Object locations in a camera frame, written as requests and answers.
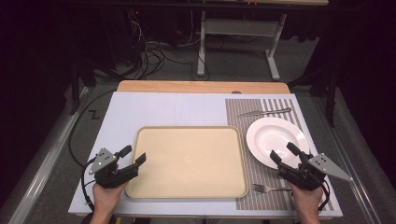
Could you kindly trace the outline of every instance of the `knife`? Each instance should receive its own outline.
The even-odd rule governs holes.
[[[240,114],[238,117],[248,117],[248,116],[259,116],[259,115],[266,115],[266,114],[277,114],[277,113],[286,113],[290,112],[291,108],[287,107],[284,109],[279,109],[279,110],[272,110],[272,111],[262,111],[262,110],[254,110],[247,112],[245,114]]]

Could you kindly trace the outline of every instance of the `utensil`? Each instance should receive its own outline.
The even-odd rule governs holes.
[[[279,109],[279,110],[271,110],[271,111],[254,110],[254,111],[247,112],[245,114],[240,114],[240,115],[238,115],[238,118],[239,117],[248,117],[248,116],[267,115],[267,114],[286,113],[286,112],[290,112],[290,111],[291,111],[290,107],[287,107],[284,109]]]
[[[260,192],[260,193],[268,193],[272,190],[287,190],[287,191],[291,191],[291,188],[270,188],[268,186],[265,185],[259,185],[259,184],[252,184],[253,185],[253,189]]]

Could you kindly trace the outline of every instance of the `fork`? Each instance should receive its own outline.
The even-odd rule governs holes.
[[[252,184],[253,185],[253,189],[260,192],[260,193],[268,193],[272,190],[287,190],[287,191],[291,191],[291,188],[270,188],[268,186],[265,185],[259,185],[259,184]]]

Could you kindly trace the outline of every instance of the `cable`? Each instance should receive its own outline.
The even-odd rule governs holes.
[[[93,159],[90,159],[83,167],[82,172],[81,172],[81,188],[82,188],[82,193],[84,194],[85,201],[87,202],[87,205],[91,208],[92,211],[95,210],[94,204],[91,201],[90,196],[87,194],[87,190],[85,190],[85,183],[84,183],[84,175],[85,171],[87,170],[88,166],[95,161],[96,157]]]
[[[146,70],[139,76],[139,79],[146,79],[147,76],[160,71],[164,67],[166,60],[172,63],[179,63],[184,65],[189,64],[191,66],[191,71],[192,71],[193,62],[183,63],[170,59],[164,54],[163,49],[161,48],[161,42],[150,41],[147,43],[147,48],[148,49],[146,50],[145,58],[143,59],[143,64],[146,65]],[[152,58],[154,58],[157,61],[154,63],[151,60]]]
[[[190,44],[180,44],[177,45],[178,47],[187,47],[187,46],[194,46],[195,44],[197,44],[198,42],[201,41],[201,38],[198,38],[197,40],[195,40],[194,42],[190,43]]]
[[[323,203],[320,205],[320,207],[318,208],[318,211],[321,212],[324,208],[324,206],[329,202],[330,200],[330,192],[324,187],[324,185],[317,179],[316,176],[314,176],[312,173],[308,173],[310,177],[312,177],[316,182],[318,182],[320,184],[320,187],[323,189],[324,195],[326,196],[326,199],[323,201]],[[327,183],[326,180],[324,180],[324,183],[326,183],[327,188],[329,188],[329,184]]]
[[[324,183],[326,183],[327,185],[327,189],[329,188],[329,184],[327,183],[327,181],[325,180]],[[323,210],[324,206],[329,202],[330,200],[330,192],[327,191],[327,189],[324,187],[324,185],[321,185],[324,194],[326,195],[326,200],[320,205],[320,207],[318,208],[319,212],[321,212],[321,210]]]
[[[192,20],[192,11],[190,11],[190,14],[191,14],[191,34],[190,34],[190,39],[189,39],[189,41],[187,42],[186,45],[190,44],[190,41],[192,39],[192,33],[194,32],[194,22]]]
[[[143,48],[143,51],[144,52],[146,52],[146,45],[147,45],[147,43],[146,43],[146,39],[145,39],[145,37],[143,36],[143,31],[142,31],[142,28],[141,28],[141,26],[140,26],[140,24],[139,24],[139,22],[138,22],[138,19],[137,19],[137,17],[134,15],[134,13],[133,13],[133,10],[132,10],[132,12],[129,14],[129,15],[133,15],[133,17],[134,17],[134,19],[136,20],[136,21],[133,21],[133,19],[131,19],[131,17],[130,17],[130,19],[129,19],[129,23],[130,23],[130,26],[131,26],[131,29],[134,29],[133,31],[132,31],[132,35],[135,35],[135,33],[136,33],[136,30],[138,29],[138,39],[137,39],[137,41],[136,41],[136,43],[134,43],[134,41],[133,40],[131,40],[131,42],[132,42],[132,49],[134,49],[134,54],[140,54],[140,51],[141,51],[141,49],[140,49],[140,47],[141,47],[141,41],[143,40],[144,41],[144,48]],[[141,67],[142,67],[142,65],[143,65],[143,63],[142,63],[142,57],[140,56],[140,55],[138,55],[138,57],[136,58],[136,59],[134,59],[134,61],[136,61],[135,63],[134,63],[134,66],[131,68],[131,69],[129,69],[128,71],[126,71],[126,72],[124,72],[124,73],[122,73],[122,74],[119,74],[119,73],[117,73],[117,71],[114,71],[114,70],[112,70],[112,69],[109,69],[109,68],[107,68],[107,67],[105,67],[105,66],[102,66],[101,64],[99,64],[99,63],[95,63],[95,62],[91,62],[90,60],[88,60],[88,59],[83,59],[87,64],[89,64],[91,67],[95,67],[95,68],[98,68],[99,70],[101,70],[101,71],[103,71],[106,75],[108,75],[108,76],[110,76],[110,77],[113,77],[114,79],[116,79],[116,80],[119,80],[119,81],[122,81],[122,80],[135,80],[135,78],[128,78],[127,76],[131,76],[131,75],[133,75],[134,73],[136,73],[134,76],[135,77],[138,77],[138,73],[139,73],[139,71],[141,71]]]
[[[90,185],[91,183],[93,183],[93,182],[96,182],[96,180],[92,180],[92,181],[86,183],[84,186],[87,187],[87,186],[89,186],[89,185]]]
[[[74,133],[76,127],[77,127],[77,124],[79,123],[79,120],[81,119],[81,117],[82,117],[82,115],[85,113],[85,111],[87,111],[88,107],[89,107],[91,104],[93,104],[93,102],[95,102],[96,100],[98,100],[99,98],[101,98],[101,97],[103,97],[104,95],[106,95],[106,94],[108,94],[108,93],[111,93],[111,92],[113,92],[113,91],[115,91],[115,90],[107,91],[107,92],[105,92],[105,93],[102,93],[101,95],[95,97],[92,101],[90,101],[90,103],[89,103],[87,106],[85,106],[85,108],[81,111],[81,114],[78,116],[76,122],[75,122],[74,125],[73,125],[72,130],[70,131],[69,139],[68,139],[68,141],[67,141],[67,146],[69,147],[69,152],[70,152],[70,155],[71,155],[72,158],[73,158],[73,161],[74,161],[77,165],[79,165],[80,167],[82,167],[82,168],[84,168],[84,165],[82,165],[82,163],[78,161],[78,159],[77,159],[76,156],[74,155],[73,150],[72,150],[72,147],[71,147],[71,140],[72,140],[72,137],[73,137],[73,133]]]

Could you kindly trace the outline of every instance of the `wire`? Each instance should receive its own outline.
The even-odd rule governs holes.
[[[93,183],[93,182],[96,182],[96,180],[92,180],[92,181],[86,183],[84,186],[87,187],[87,186],[89,186],[89,185],[90,185],[91,183]]]
[[[72,141],[72,138],[73,138],[73,133],[74,133],[74,131],[75,131],[75,129],[76,129],[78,123],[79,123],[79,120],[81,119],[82,115],[87,111],[88,107],[90,107],[90,105],[92,105],[92,104],[93,104],[96,100],[98,100],[99,98],[101,98],[101,97],[105,96],[106,94],[111,93],[111,92],[113,92],[113,91],[115,91],[115,90],[107,91],[107,92],[105,92],[105,93],[102,93],[101,95],[95,97],[92,101],[90,101],[90,103],[89,103],[87,106],[85,106],[85,108],[82,110],[81,114],[78,116],[76,122],[74,123],[72,130],[70,131],[69,139],[68,139],[68,141],[67,141],[67,146],[69,147],[69,152],[70,152],[70,155],[71,155],[72,158],[73,158],[73,161],[74,161],[77,165],[79,165],[80,167],[82,167],[82,168],[84,168],[84,165],[83,165],[81,162],[78,161],[78,159],[77,159],[76,156],[74,155],[73,149],[72,149],[72,147],[71,147],[71,141]]]
[[[87,194],[87,190],[85,189],[86,185],[84,183],[84,177],[85,177],[85,171],[87,170],[88,166],[93,163],[96,159],[96,156],[93,159],[90,159],[83,167],[82,172],[81,172],[81,188],[82,188],[82,193],[84,194],[85,201],[87,202],[87,205],[91,208],[92,211],[95,210],[95,206],[93,202],[91,201],[90,196]]]
[[[134,32],[136,32],[136,27],[139,28],[139,38],[137,39],[137,43],[139,43],[140,42],[140,37],[143,36],[142,28],[140,27],[139,23],[137,23],[136,21],[130,21],[130,22],[134,24]]]
[[[191,14],[191,34],[190,34],[190,39],[189,39],[189,41],[187,42],[186,45],[190,44],[190,41],[192,39],[192,34],[194,33],[194,22],[193,22],[193,19],[192,19],[192,11],[190,11],[190,14]]]
[[[143,64],[146,66],[146,69],[142,74],[139,75],[139,79],[146,79],[149,75],[160,71],[164,67],[165,61],[190,65],[192,71],[193,62],[183,63],[170,59],[163,52],[163,49],[161,48],[161,42],[149,41],[147,43],[147,48],[148,49],[146,50],[145,58],[143,59]]]
[[[90,64],[92,67],[98,68],[99,70],[101,70],[101,71],[103,71],[105,74],[107,74],[108,76],[113,77],[114,79],[119,80],[119,81],[122,81],[122,80],[131,80],[131,79],[127,78],[126,76],[132,75],[134,72],[140,70],[140,67],[141,67],[141,65],[142,65],[142,63],[141,63],[141,58],[139,58],[138,61],[137,61],[137,63],[134,65],[134,67],[133,67],[132,69],[126,71],[126,72],[123,73],[123,74],[118,74],[117,72],[113,71],[112,69],[109,69],[109,68],[107,68],[107,67],[105,67],[105,66],[102,66],[102,65],[99,64],[99,63],[92,62],[92,61],[90,61],[90,60],[88,60],[88,59],[83,59],[83,60],[84,60],[86,63]]]
[[[194,46],[195,44],[197,44],[198,42],[201,41],[201,38],[198,38],[197,40],[195,40],[194,42],[190,43],[190,44],[179,44],[177,45],[178,47],[187,47],[187,46]]]
[[[327,185],[327,189],[324,187],[324,185],[317,179],[316,176],[314,176],[312,173],[308,173],[319,185],[320,187],[323,189],[324,195],[326,196],[326,199],[323,201],[323,203],[320,205],[320,207],[318,208],[318,211],[321,212],[324,208],[324,206],[329,202],[330,200],[330,192],[327,189],[329,188],[329,184],[327,183],[326,180],[323,180],[324,183]]]
[[[143,35],[142,28],[141,28],[141,26],[140,26],[140,22],[139,22],[139,20],[137,19],[136,15],[134,14],[134,11],[133,11],[132,15],[134,15],[134,19],[136,20],[136,21],[134,21],[134,24],[137,25],[137,26],[139,27],[139,30],[140,30],[139,40],[140,40],[140,36],[141,36],[141,37],[143,38],[143,41],[145,41],[145,52],[146,52],[146,49],[147,49],[147,48],[146,48],[147,42],[146,42],[145,36]]]

